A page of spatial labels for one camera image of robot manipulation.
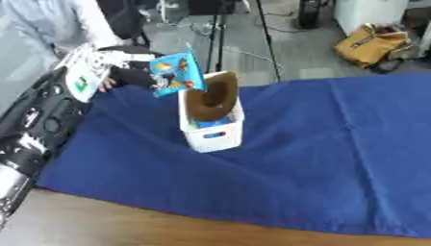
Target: tripod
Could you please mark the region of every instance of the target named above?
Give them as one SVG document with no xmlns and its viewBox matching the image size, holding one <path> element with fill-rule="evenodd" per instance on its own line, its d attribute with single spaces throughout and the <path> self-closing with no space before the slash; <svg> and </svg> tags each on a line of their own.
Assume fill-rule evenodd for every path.
<svg viewBox="0 0 431 246">
<path fill-rule="evenodd" d="M 267 44 L 267 47 L 269 49 L 272 64 L 274 66 L 274 71 L 275 71 L 277 80 L 280 82 L 281 81 L 281 75 L 280 75 L 280 71 L 279 71 L 277 62 L 275 60 L 274 49 L 272 47 L 272 37 L 269 34 L 269 30 L 268 30 L 268 27 L 266 25 L 266 19 L 265 19 L 265 15 L 264 15 L 264 9 L 262 7 L 262 1 L 256 0 L 256 2 L 258 5 L 259 16 L 261 17 L 262 25 L 264 27 L 266 44 Z M 208 55 L 208 63 L 207 63 L 206 73 L 211 72 L 214 46 L 215 46 L 215 42 L 216 42 L 216 30 L 217 30 L 217 27 L 216 27 L 217 24 L 216 23 L 218 21 L 219 15 L 221 15 L 220 24 L 218 25 L 219 26 L 218 29 L 220 30 L 220 35 L 219 35 L 219 42 L 218 42 L 218 59 L 217 59 L 216 65 L 215 65 L 215 72 L 221 71 L 221 69 L 223 67 L 223 46 L 224 46 L 224 37 L 225 37 L 225 29 L 226 29 L 226 20 L 227 20 L 228 10 L 230 7 L 232 7 L 231 4 L 233 4 L 233 2 L 228 2 L 228 0 L 218 0 L 218 7 L 216 8 L 215 14 L 213 15 L 213 27 L 212 27 L 212 31 L 211 31 L 211 35 L 210 35 L 211 42 L 210 42 L 210 51 L 209 51 L 209 55 Z"/>
</svg>

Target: white basket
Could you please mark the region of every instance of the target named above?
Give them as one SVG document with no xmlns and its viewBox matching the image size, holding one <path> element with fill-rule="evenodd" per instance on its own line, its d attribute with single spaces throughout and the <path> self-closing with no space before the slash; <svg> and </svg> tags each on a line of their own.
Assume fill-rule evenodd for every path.
<svg viewBox="0 0 431 246">
<path fill-rule="evenodd" d="M 228 114 L 232 123 L 197 129 L 188 118 L 186 95 L 186 90 L 181 90 L 178 94 L 180 106 L 180 127 L 193 150 L 200 153 L 207 153 L 226 150 L 241 145 L 244 112 L 242 110 L 240 98 L 237 99 L 237 104 Z M 221 133 L 223 133 L 221 136 L 206 138 L 210 135 L 217 135 Z"/>
</svg>

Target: wooden table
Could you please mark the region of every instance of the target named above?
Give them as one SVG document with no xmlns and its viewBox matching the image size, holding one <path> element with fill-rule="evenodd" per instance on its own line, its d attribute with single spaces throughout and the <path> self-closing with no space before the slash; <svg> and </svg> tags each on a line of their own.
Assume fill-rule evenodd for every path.
<svg viewBox="0 0 431 246">
<path fill-rule="evenodd" d="M 431 239 L 321 234 L 195 219 L 33 191 L 0 234 L 8 246 L 428 246 Z"/>
</svg>

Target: tan bag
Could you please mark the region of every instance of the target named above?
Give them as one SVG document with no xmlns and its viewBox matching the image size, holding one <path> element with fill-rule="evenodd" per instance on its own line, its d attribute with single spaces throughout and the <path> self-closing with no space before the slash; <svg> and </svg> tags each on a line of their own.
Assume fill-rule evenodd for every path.
<svg viewBox="0 0 431 246">
<path fill-rule="evenodd" d="M 408 33 L 394 31 L 388 27 L 363 25 L 337 45 L 337 52 L 346 60 L 365 68 L 379 63 L 391 52 L 408 48 Z"/>
</svg>

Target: blue cloth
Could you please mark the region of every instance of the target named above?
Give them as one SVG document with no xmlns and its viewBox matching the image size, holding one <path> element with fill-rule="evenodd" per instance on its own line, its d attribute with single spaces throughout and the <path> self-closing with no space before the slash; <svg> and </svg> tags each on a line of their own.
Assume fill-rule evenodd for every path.
<svg viewBox="0 0 431 246">
<path fill-rule="evenodd" d="M 242 147 L 198 154 L 177 97 L 99 95 L 38 184 L 139 208 L 303 230 L 431 237 L 431 74 L 241 89 Z"/>
</svg>

